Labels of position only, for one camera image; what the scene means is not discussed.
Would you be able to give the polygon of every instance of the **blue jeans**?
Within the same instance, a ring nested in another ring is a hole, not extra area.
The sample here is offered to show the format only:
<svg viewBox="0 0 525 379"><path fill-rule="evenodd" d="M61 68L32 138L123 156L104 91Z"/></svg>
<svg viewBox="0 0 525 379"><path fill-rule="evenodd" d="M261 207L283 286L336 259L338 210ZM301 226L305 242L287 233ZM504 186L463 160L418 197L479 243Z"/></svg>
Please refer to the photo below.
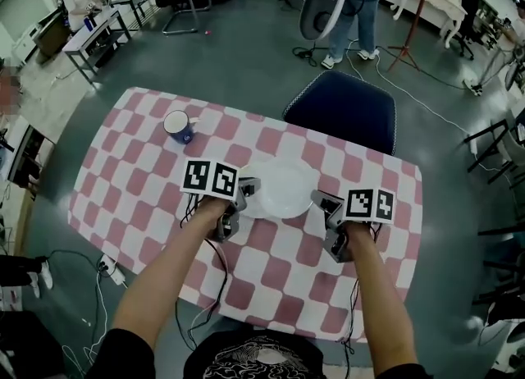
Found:
<svg viewBox="0 0 525 379"><path fill-rule="evenodd" d="M336 26L330 32L330 56L339 61L349 44L349 32L357 11L359 24L359 46L368 53L376 49L375 22L379 0L345 0Z"/></svg>

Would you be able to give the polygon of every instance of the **white table leg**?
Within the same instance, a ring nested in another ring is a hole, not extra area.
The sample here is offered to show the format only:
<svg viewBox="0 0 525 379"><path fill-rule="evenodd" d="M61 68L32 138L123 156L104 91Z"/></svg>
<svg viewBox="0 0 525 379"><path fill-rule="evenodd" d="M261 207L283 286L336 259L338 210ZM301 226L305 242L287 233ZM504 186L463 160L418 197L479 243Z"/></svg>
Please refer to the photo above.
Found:
<svg viewBox="0 0 525 379"><path fill-rule="evenodd" d="M454 37L455 34L458 33L459 31L459 28L461 27L461 22L463 21L463 19L458 19L456 21L456 24L454 26L454 28L450 31L449 33L449 36L446 37L445 39L445 48L450 48L450 40Z"/></svg>
<svg viewBox="0 0 525 379"><path fill-rule="evenodd" d="M399 16L401 16L401 13L404 10L404 6L406 5L408 0L401 0L399 2L399 8L397 9L397 13L394 14L394 20L397 21L399 19Z"/></svg>

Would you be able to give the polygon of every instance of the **white plate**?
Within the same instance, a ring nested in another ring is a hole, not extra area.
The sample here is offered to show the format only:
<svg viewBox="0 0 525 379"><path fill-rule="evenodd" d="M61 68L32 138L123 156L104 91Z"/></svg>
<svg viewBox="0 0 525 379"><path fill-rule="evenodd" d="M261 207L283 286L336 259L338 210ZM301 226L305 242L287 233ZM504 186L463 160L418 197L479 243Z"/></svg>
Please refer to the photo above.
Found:
<svg viewBox="0 0 525 379"><path fill-rule="evenodd" d="M258 167L262 209L278 218L294 218L312 205L319 173L300 159L273 158Z"/></svg>
<svg viewBox="0 0 525 379"><path fill-rule="evenodd" d="M261 179L261 176L259 173L261 173L261 165L263 162L254 162L250 163L249 165L246 165L245 167L240 169L240 177L241 178L259 178ZM261 202L259 201L259 198L261 197L261 190L257 191L254 195L251 197L246 198L246 203L248 204L248 207L243 210L240 214L242 216L251 217L251 218L269 218L270 214L264 211L263 206L261 205Z"/></svg>

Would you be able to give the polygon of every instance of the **navy chair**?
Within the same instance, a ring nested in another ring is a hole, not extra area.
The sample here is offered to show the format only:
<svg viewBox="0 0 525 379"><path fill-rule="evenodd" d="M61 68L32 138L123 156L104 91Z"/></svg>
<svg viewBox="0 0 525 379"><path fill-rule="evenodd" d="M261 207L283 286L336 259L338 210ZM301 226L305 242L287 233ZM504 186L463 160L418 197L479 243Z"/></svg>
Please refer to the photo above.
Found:
<svg viewBox="0 0 525 379"><path fill-rule="evenodd" d="M321 73L286 107L290 124L394 155L394 99L382 89L351 75Z"/></svg>

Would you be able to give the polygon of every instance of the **red tripod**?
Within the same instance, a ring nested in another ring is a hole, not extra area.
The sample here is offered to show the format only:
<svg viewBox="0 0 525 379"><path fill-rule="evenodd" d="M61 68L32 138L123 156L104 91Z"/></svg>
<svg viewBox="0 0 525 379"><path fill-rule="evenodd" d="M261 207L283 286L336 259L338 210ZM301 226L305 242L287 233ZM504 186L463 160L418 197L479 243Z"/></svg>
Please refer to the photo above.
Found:
<svg viewBox="0 0 525 379"><path fill-rule="evenodd" d="M395 66L395 63L397 61L399 61L405 55L409 56L410 61L418 69L418 71L420 71L420 69L418 67L418 64L413 59L412 54L410 54L409 44L410 44L410 41L412 40L412 37L413 37L414 33L416 32L416 28L418 27L419 17L421 15L421 11L423 9L424 2L425 2L425 0L419 0L418 11L416 11L416 16L414 17L414 20L412 22L412 26L410 27L409 36L407 36L407 39L404 41L404 45L402 47L388 47L389 49L399 49L399 55L395 58L394 62L392 62L392 64L390 65L388 71L390 71Z"/></svg>

